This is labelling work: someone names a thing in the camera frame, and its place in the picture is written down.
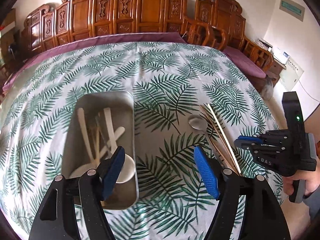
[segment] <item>screw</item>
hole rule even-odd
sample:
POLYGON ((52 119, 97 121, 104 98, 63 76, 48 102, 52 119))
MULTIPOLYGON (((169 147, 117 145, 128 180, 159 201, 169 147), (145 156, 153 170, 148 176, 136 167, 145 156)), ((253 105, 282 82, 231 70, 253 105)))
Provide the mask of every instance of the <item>screw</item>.
POLYGON ((54 180, 55 181, 60 181, 60 180, 62 180, 62 175, 57 175, 55 178, 54 178, 54 180))
POLYGON ((257 175, 257 180, 264 181, 264 177, 262 175, 257 175))
POLYGON ((96 174, 96 170, 95 169, 88 170, 87 174, 89 176, 92 176, 92 175, 96 174))
POLYGON ((226 174, 226 175, 231 175, 232 171, 230 169, 224 169, 223 173, 226 174))

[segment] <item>wooden armchair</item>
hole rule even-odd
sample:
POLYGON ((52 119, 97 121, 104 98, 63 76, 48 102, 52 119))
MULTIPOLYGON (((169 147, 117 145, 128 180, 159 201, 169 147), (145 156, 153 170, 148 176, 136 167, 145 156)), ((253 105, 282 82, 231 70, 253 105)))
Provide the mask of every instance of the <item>wooden armchair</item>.
POLYGON ((236 0, 196 0, 195 19, 228 33, 228 46, 239 49, 266 72, 273 64, 272 54, 244 35, 245 18, 236 0))
POLYGON ((228 34, 225 30, 188 17, 183 18, 180 34, 189 44, 207 46, 220 51, 228 44, 228 34))

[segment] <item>tablecloth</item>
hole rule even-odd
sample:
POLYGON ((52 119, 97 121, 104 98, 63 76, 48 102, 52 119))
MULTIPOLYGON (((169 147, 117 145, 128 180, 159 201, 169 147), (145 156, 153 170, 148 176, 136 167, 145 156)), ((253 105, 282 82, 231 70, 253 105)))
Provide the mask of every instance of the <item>tablecloth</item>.
MULTIPOLYGON (((135 153, 140 198, 124 211, 105 211, 116 239, 201 240, 217 201, 193 160, 204 135, 189 127, 211 103, 230 142, 278 129, 269 109, 220 51, 180 43, 129 42, 74 50, 44 60, 14 100, 0 135, 0 207, 27 233, 52 179, 60 173, 68 125, 88 93, 128 91, 135 99, 135 153)), ((215 139, 212 127, 208 133, 215 139)), ((279 203, 281 177, 234 149, 242 173, 262 174, 279 203)), ((231 239, 237 239, 245 198, 239 198, 231 239)), ((88 239, 81 207, 76 215, 88 239)))

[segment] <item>metal container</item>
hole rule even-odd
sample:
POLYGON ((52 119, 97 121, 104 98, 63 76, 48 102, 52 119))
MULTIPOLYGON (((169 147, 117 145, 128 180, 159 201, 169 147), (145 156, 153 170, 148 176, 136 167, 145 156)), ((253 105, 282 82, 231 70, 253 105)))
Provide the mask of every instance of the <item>metal container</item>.
MULTIPOLYGON (((80 125, 77 118, 77 109, 83 108, 86 123, 94 122, 95 116, 104 108, 111 108, 114 130, 119 126, 125 128, 124 134, 117 140, 125 153, 136 162, 134 153, 134 99, 129 92, 102 92, 81 97, 75 106, 67 133, 62 158, 61 174, 69 178, 70 174, 81 165, 89 163, 82 139, 80 125)), ((116 183, 112 195, 108 200, 101 202, 104 209, 123 210, 132 206, 139 198, 138 178, 136 168, 134 177, 125 183, 116 183)))

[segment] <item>purple cushion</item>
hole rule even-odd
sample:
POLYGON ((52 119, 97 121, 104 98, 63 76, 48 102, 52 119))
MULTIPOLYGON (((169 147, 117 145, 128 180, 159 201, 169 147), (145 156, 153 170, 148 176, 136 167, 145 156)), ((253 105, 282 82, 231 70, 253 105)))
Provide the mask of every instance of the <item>purple cushion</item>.
POLYGON ((25 62, 24 66, 15 73, 12 78, 3 86, 3 91, 9 90, 16 77, 25 69, 33 66, 34 64, 40 63, 43 60, 54 57, 59 54, 73 51, 75 49, 83 49, 86 47, 97 46, 108 43, 120 43, 120 42, 131 42, 131 41, 159 41, 159 42, 176 42, 176 43, 186 43, 180 36, 179 33, 122 33, 114 35, 98 36, 94 38, 88 38, 85 40, 74 41, 49 49, 38 55, 33 56, 25 62))
POLYGON ((229 59, 241 70, 243 74, 250 76, 265 78, 266 74, 260 69, 255 63, 253 63, 249 58, 247 58, 238 49, 227 46, 223 53, 228 56, 229 59))

